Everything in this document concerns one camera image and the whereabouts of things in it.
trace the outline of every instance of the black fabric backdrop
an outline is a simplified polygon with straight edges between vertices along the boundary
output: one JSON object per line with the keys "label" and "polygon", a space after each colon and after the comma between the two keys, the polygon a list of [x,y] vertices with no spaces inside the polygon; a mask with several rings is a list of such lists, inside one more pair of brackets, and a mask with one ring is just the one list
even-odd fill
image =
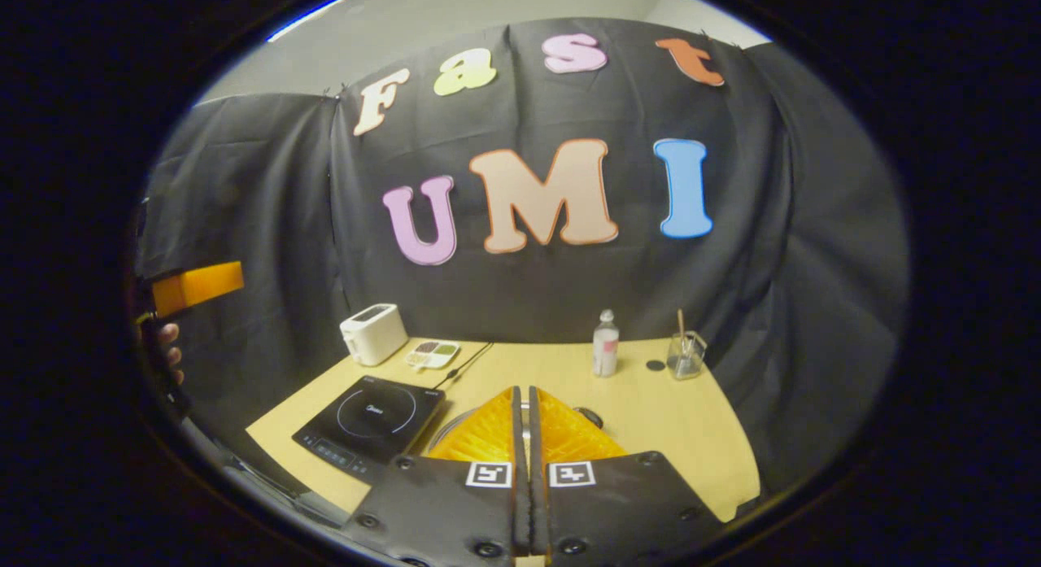
{"label": "black fabric backdrop", "polygon": [[[606,67],[547,70],[542,42],[577,32],[600,41]],[[668,37],[709,52],[726,84],[681,74],[654,45]],[[498,77],[435,96],[440,63],[481,47]],[[401,68],[411,77],[383,125],[353,136],[360,89]],[[618,236],[569,246],[559,218],[549,244],[529,234],[519,252],[485,252],[473,156],[512,149],[544,179],[558,146],[577,137],[608,145],[603,178]],[[668,184],[652,146],[663,137],[707,148],[706,236],[659,230]],[[416,233],[432,240],[418,188],[446,174],[458,248],[447,263],[420,266],[399,251],[381,200],[412,186]],[[376,70],[336,99],[197,105],[148,196],[142,275],[244,263],[244,291],[181,321],[193,417],[296,489],[245,428],[346,356],[337,324],[369,304],[398,304],[412,336],[496,341],[588,341],[602,308],[613,308],[623,338],[663,337],[682,307],[717,347],[713,375],[747,431],[764,489],[776,490],[820,467],[862,421],[908,297],[894,177],[826,86],[776,45],[741,50],[638,22],[496,27]]]}

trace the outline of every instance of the plastic bottle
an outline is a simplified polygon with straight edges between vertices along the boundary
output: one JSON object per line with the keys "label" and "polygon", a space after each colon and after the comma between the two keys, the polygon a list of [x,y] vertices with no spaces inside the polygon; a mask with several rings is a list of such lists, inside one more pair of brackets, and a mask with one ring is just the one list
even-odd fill
{"label": "plastic bottle", "polygon": [[618,363],[618,327],[614,326],[614,312],[606,308],[600,314],[600,324],[592,331],[592,375],[606,379],[614,375]]}

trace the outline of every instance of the white wall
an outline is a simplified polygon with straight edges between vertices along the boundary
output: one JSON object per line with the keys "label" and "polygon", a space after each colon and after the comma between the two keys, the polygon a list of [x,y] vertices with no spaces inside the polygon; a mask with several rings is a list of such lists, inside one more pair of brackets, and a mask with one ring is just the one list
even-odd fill
{"label": "white wall", "polygon": [[765,42],[700,0],[344,0],[259,46],[201,100],[264,92],[333,94],[340,84],[458,34],[511,22],[583,16],[705,29],[741,46]]}

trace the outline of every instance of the induction cooktop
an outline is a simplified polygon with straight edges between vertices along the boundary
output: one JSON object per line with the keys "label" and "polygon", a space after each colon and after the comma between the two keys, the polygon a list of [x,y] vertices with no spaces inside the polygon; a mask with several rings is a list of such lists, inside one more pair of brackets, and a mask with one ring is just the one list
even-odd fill
{"label": "induction cooktop", "polygon": [[383,467],[415,443],[443,401],[442,390],[362,377],[293,440],[333,467],[375,484]]}

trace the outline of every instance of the wooden table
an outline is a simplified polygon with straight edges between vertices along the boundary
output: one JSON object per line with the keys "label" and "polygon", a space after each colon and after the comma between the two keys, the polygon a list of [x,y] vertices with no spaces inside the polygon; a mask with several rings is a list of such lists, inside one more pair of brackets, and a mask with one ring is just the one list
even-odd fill
{"label": "wooden table", "polygon": [[[362,375],[416,386],[434,386],[483,343],[459,341],[460,353],[438,370],[414,370],[405,355],[424,338],[412,338],[383,364],[365,367],[347,357],[286,397],[246,430],[277,463],[315,493],[349,513],[370,486],[344,473],[293,441],[305,422],[336,400]],[[604,431],[630,454],[658,450],[722,521],[739,505],[759,495],[759,471],[752,447],[722,390],[706,370],[676,381],[669,370],[651,371],[646,360],[664,360],[668,338],[621,341],[618,370],[611,378],[592,375],[592,347],[581,344],[497,343],[458,378],[446,382],[446,412],[420,438],[413,454],[424,454],[439,427],[461,412],[486,403],[509,386],[538,386],[570,407],[585,407],[604,420]]]}

